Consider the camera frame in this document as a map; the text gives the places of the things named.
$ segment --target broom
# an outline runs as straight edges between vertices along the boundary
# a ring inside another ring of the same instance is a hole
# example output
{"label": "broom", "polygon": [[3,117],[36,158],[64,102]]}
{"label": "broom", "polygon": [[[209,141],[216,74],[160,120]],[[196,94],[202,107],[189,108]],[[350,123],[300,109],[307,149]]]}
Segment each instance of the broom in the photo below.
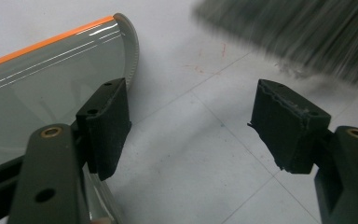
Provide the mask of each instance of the broom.
{"label": "broom", "polygon": [[196,14],[303,71],[358,84],[358,0],[204,0]]}

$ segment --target red mark on floor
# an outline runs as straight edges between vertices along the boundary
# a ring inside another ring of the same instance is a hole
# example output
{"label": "red mark on floor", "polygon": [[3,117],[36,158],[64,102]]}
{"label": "red mark on floor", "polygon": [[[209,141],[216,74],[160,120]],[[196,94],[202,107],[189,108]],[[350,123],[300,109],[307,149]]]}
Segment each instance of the red mark on floor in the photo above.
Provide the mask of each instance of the red mark on floor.
{"label": "red mark on floor", "polygon": [[226,47],[227,47],[227,44],[223,43],[223,50],[222,50],[222,57],[224,58],[226,56]]}

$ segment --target white surface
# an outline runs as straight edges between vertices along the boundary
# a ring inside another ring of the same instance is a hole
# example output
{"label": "white surface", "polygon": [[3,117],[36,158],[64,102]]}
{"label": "white surface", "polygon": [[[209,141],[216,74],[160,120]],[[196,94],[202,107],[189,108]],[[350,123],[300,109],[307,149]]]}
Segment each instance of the white surface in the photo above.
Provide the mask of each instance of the white surface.
{"label": "white surface", "polygon": [[275,166],[250,121],[259,78],[304,94],[358,126],[358,90],[280,74],[190,18],[196,1],[3,1],[0,56],[115,12],[130,18],[141,56],[129,92],[129,135],[108,180],[126,223],[318,223],[313,175]]}

